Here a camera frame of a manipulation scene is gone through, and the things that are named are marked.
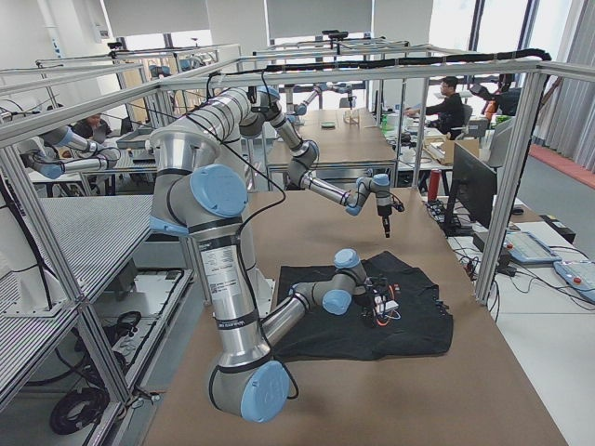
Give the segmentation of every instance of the red floor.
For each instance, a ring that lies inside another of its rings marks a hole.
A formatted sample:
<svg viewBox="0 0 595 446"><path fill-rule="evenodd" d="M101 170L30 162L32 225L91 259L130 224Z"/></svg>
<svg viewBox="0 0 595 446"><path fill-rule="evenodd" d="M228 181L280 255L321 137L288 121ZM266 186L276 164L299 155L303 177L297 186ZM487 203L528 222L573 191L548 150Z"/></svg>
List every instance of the red floor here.
<svg viewBox="0 0 595 446"><path fill-rule="evenodd" d="M571 177L576 181L579 181L595 189L595 174L589 172L587 169L574 163L568 158L564 158L555 151L546 149L545 147L537 146L536 144L532 144L529 154L542 163L545 163L562 172L568 177Z"/></svg>

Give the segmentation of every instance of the brown table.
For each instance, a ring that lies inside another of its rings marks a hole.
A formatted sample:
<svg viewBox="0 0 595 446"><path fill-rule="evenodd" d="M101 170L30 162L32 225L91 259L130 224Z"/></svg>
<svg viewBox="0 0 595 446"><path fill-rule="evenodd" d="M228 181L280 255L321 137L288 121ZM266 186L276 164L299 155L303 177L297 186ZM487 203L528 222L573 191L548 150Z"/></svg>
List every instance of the brown table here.
<svg viewBox="0 0 595 446"><path fill-rule="evenodd" d="M390 169L391 184L396 181L395 153L382 135L372 114L358 109L360 124L343 122L339 110L313 110L304 117L305 124L297 131L304 139L311 139L320 148L315 165L317 176L323 179L355 179L369 177L369 169ZM321 123L333 122L335 128L323 129ZM291 161L291 150L282 141L275 141L267 159L267 174L285 174Z"/></svg>
<svg viewBox="0 0 595 446"><path fill-rule="evenodd" d="M566 444L514 354L416 191L395 191L406 211L385 239L376 207L358 217L306 191L254 220L258 263L278 278L281 265L332 263L351 247L362 258L389 250L440 285L455 319L443 356L383 361L296 361L300 396L271 422L252 424L211 406L209 363L219 352L206 309L145 445L563 445ZM278 194L251 195L252 209Z"/></svg>

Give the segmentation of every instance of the black monitor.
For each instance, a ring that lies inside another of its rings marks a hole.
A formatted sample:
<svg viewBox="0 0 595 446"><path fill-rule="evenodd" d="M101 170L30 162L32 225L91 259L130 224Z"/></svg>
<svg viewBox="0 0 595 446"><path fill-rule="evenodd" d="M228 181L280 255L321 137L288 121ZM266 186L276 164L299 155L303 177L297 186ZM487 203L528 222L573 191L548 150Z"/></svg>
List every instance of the black monitor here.
<svg viewBox="0 0 595 446"><path fill-rule="evenodd" d="M469 211L471 220L489 228L496 192L496 172L455 142L453 180L444 214L444 234L456 236L470 233L470 228L461 228L455 216L456 200Z"/></svg>

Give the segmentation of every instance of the man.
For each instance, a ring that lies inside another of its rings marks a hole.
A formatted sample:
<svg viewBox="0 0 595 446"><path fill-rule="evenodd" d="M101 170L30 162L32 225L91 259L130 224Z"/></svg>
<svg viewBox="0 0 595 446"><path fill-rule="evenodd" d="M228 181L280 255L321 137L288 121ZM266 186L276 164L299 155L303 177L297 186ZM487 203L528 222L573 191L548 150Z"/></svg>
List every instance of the man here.
<svg viewBox="0 0 595 446"><path fill-rule="evenodd" d="M101 119L101 114L98 113L78 121L73 126L73 132L85 139L93 139L102 144L105 137L110 135L112 130L108 123Z"/></svg>
<svg viewBox="0 0 595 446"><path fill-rule="evenodd" d="M445 135L450 133L450 139L455 139L460 135L460 130L453 130L453 128L462 127L465 122L465 112L463 110L463 102L461 97L456 92L456 85L458 79L454 76L446 76L440 84L440 92L445 99L438 105L426 107L426 114L438 114L438 121L436 128ZM414 116L419 113L419 109L405 109L407 116Z"/></svg>

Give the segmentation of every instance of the roller blind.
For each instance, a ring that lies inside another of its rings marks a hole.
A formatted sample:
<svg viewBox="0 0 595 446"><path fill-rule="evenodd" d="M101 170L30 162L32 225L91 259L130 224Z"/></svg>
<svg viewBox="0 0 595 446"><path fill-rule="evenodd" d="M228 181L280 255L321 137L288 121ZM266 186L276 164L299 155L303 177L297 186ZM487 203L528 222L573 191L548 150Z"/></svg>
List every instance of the roller blind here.
<svg viewBox="0 0 595 446"><path fill-rule="evenodd" d="M114 37L208 30L205 0L104 0Z"/></svg>
<svg viewBox="0 0 595 446"><path fill-rule="evenodd" d="M372 28L372 0L267 0L271 39Z"/></svg>

